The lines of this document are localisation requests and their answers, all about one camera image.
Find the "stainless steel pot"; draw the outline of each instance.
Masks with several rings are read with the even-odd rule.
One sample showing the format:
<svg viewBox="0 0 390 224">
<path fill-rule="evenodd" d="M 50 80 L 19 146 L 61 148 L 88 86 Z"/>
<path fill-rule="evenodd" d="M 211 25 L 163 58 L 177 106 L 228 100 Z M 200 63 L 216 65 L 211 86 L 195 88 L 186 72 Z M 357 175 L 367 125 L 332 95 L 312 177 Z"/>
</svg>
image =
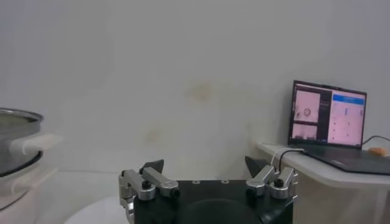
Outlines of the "stainless steel pot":
<svg viewBox="0 0 390 224">
<path fill-rule="evenodd" d="M 0 177 L 36 163 L 42 152 L 15 153 L 10 145 L 17 139 L 36 134 L 43 116 L 30 111 L 0 108 Z"/>
</svg>

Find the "white circular surface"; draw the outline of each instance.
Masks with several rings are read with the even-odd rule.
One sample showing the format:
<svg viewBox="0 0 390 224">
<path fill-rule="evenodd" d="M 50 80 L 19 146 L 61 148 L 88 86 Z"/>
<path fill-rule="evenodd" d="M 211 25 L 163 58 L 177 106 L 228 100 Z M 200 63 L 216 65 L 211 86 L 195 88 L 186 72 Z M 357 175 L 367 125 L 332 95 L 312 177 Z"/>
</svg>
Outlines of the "white circular surface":
<svg viewBox="0 0 390 224">
<path fill-rule="evenodd" d="M 129 224 L 119 197 L 109 197 L 93 203 L 74 214 L 64 224 Z"/>
</svg>

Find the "cable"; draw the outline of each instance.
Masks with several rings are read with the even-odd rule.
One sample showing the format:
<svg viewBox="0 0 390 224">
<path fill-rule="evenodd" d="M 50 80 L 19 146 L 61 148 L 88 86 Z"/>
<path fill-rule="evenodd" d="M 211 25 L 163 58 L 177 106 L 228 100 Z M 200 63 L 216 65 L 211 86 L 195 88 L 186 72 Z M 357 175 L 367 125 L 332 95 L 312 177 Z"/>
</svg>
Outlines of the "cable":
<svg viewBox="0 0 390 224">
<path fill-rule="evenodd" d="M 371 136 L 369 139 L 365 140 L 365 141 L 362 143 L 362 145 L 364 145 L 365 143 L 369 142 L 369 141 L 370 141 L 371 139 L 373 139 L 373 138 L 382 138 L 382 139 L 387 140 L 387 141 L 390 142 L 390 139 L 388 139 L 388 138 L 382 137 L 382 136 L 380 136 L 380 135 L 373 135 L 373 136 Z"/>
<path fill-rule="evenodd" d="M 276 157 L 276 155 L 277 155 L 279 152 L 284 152 L 285 150 L 289 150 L 289 149 L 291 149 L 291 148 L 282 148 L 282 149 L 277 150 L 277 151 L 274 153 L 274 155 L 272 156 L 272 159 L 271 159 L 271 162 L 270 162 L 271 166 L 274 165 L 275 157 Z"/>
<path fill-rule="evenodd" d="M 302 153 L 303 153 L 303 150 L 291 149 L 291 150 L 284 151 L 284 152 L 280 155 L 280 159 L 279 159 L 279 172 L 282 171 L 282 159 L 283 159 L 283 156 L 284 156 L 286 153 L 288 153 L 288 152 L 302 152 Z"/>
</svg>

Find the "white shelf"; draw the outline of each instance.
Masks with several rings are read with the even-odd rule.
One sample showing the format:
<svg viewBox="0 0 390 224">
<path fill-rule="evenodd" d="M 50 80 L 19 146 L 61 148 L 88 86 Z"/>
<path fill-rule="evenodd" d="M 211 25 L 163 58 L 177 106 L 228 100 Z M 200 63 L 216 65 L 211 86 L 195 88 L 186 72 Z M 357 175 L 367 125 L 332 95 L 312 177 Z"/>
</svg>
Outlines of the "white shelf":
<svg viewBox="0 0 390 224">
<path fill-rule="evenodd" d="M 277 158 L 282 149 L 287 150 L 284 145 L 262 143 L 257 144 L 257 148 L 271 156 L 279 152 Z M 331 187 L 390 190 L 390 176 L 344 172 L 301 153 L 287 153 L 283 156 L 283 162 Z"/>
</svg>

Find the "screw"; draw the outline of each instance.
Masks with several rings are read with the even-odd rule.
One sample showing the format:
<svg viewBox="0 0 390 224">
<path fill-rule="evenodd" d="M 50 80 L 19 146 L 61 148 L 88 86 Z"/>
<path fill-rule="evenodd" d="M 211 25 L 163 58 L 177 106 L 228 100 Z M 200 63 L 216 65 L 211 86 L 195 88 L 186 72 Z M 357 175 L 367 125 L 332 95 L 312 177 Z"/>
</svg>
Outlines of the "screw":
<svg viewBox="0 0 390 224">
<path fill-rule="evenodd" d="M 149 189 L 151 186 L 152 185 L 149 181 L 142 181 L 142 189 Z"/>
</svg>

